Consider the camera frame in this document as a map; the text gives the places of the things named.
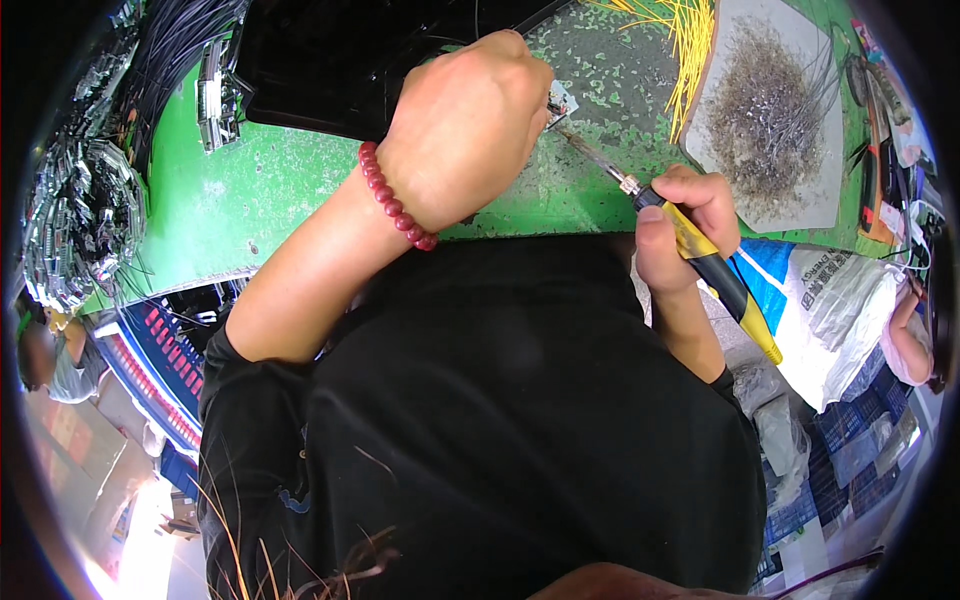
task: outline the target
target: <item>yellow soldering iron handle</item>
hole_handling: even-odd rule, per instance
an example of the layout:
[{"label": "yellow soldering iron handle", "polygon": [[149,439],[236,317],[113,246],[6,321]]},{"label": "yellow soldering iron handle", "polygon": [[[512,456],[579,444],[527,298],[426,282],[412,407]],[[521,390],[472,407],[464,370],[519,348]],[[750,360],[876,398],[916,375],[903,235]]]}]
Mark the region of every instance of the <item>yellow soldering iron handle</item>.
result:
[{"label": "yellow soldering iron handle", "polygon": [[733,274],[727,261],[696,225],[675,205],[665,200],[649,186],[644,186],[634,197],[634,208],[640,210],[648,204],[663,208],[673,222],[677,236],[677,252],[693,267],[697,275],[710,286],[716,297],[736,319],[743,330],[756,342],[773,364],[783,362],[783,355],[774,342],[767,320],[763,318],[750,290]]}]

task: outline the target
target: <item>red bead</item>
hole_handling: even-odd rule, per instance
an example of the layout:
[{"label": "red bead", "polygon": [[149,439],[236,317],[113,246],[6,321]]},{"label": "red bead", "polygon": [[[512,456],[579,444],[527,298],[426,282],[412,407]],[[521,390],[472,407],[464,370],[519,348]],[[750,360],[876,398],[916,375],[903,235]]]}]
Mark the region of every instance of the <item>red bead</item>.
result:
[{"label": "red bead", "polygon": [[401,212],[394,219],[394,226],[400,231],[407,231],[414,226],[414,216],[409,212]]},{"label": "red bead", "polygon": [[437,247],[437,234],[427,233],[422,238],[414,242],[414,246],[417,247],[418,250],[430,252]]},{"label": "red bead", "polygon": [[389,202],[393,198],[394,188],[390,187],[386,183],[373,190],[373,199],[381,204]]},{"label": "red bead", "polygon": [[409,229],[407,229],[407,241],[416,242],[423,237],[423,234],[423,228],[414,223]]},{"label": "red bead", "polygon": [[403,204],[399,200],[390,200],[383,204],[383,211],[388,217],[398,217],[403,213]]},{"label": "red bead", "polygon": [[376,151],[376,142],[364,142],[360,144],[360,148],[359,150],[357,150],[357,154],[362,155],[364,153],[372,153],[375,151]]},{"label": "red bead", "polygon": [[370,176],[367,177],[367,187],[370,189],[376,189],[377,186],[383,185],[386,182],[387,178],[383,177],[382,173],[371,173]]}]

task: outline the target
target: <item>wire bundle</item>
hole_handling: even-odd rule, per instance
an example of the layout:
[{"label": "wire bundle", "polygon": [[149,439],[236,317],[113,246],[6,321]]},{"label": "wire bundle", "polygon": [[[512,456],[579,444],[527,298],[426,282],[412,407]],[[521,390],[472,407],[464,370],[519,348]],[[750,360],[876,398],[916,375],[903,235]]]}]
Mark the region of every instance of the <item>wire bundle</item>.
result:
[{"label": "wire bundle", "polygon": [[663,111],[673,112],[669,141],[671,144],[676,143],[690,113],[693,96],[700,84],[713,40],[714,19],[710,0],[656,0],[656,4],[669,10],[670,14],[667,16],[657,14],[637,0],[610,0],[610,4],[588,1],[605,9],[639,17],[638,20],[620,27],[621,30],[643,23],[659,23],[669,28],[669,38],[673,39],[673,52],[670,56],[674,58],[679,55],[680,73]]},{"label": "wire bundle", "polygon": [[153,0],[124,81],[118,137],[133,168],[147,173],[156,124],[204,46],[229,31],[249,0]]}]

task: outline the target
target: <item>right hand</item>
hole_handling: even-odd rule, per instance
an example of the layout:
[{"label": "right hand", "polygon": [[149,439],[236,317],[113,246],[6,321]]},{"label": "right hand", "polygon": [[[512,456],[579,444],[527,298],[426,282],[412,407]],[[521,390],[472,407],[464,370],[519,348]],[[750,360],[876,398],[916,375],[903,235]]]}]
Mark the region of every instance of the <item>right hand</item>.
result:
[{"label": "right hand", "polygon": [[[672,164],[650,185],[666,200],[689,209],[690,221],[724,258],[736,252],[740,229],[733,195],[722,175],[698,175],[682,164]],[[654,296],[685,291],[700,278],[677,252],[673,223],[659,206],[644,206],[636,214],[636,273]]]},{"label": "right hand", "polygon": [[495,32],[407,75],[380,169],[419,224],[437,231],[516,179],[550,113],[553,70],[523,37]]}]

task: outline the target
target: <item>woman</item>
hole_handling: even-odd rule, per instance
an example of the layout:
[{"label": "woman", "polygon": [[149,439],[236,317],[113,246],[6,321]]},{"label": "woman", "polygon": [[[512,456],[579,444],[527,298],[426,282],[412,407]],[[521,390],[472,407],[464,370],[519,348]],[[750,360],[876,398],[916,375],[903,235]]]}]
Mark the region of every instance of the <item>woman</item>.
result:
[{"label": "woman", "polygon": [[[552,78],[513,32],[411,71],[386,139],[360,153],[375,167],[284,242],[211,340],[200,516],[221,597],[652,597],[752,582],[756,439],[662,210],[636,224],[652,331],[605,237],[421,252],[377,201],[386,181],[425,231],[489,203],[531,154]],[[720,176],[675,165],[653,185],[736,248]],[[545,589],[596,563],[627,568]]]}]

